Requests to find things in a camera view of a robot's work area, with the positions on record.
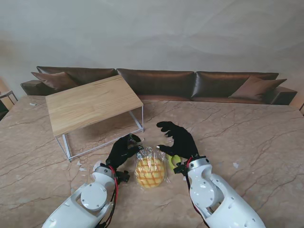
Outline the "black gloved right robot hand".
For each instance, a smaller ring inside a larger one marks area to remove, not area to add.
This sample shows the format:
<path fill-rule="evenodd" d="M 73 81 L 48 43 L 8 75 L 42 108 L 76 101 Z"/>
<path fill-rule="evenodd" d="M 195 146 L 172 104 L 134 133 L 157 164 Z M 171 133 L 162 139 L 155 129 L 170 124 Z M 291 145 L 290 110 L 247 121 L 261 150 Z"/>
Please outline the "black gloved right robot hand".
<path fill-rule="evenodd" d="M 192 135 L 183 127 L 174 124 L 171 121 L 162 121 L 156 124 L 165 136 L 173 139 L 172 146 L 158 145 L 159 150 L 169 156 L 178 155 L 182 158 L 189 159 L 199 156 L 197 146 Z"/>

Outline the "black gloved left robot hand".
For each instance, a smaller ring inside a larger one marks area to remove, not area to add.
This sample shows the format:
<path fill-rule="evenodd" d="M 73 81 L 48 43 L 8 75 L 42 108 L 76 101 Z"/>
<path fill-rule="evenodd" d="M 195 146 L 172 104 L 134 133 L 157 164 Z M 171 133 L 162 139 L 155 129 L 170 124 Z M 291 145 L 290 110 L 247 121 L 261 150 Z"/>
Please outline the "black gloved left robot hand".
<path fill-rule="evenodd" d="M 135 134 L 128 134 L 119 138 L 113 144 L 111 152 L 106 159 L 106 165 L 117 170 L 117 168 L 124 164 L 127 159 L 131 158 L 142 149 L 142 146 L 138 144 L 140 142 L 141 139 Z"/>

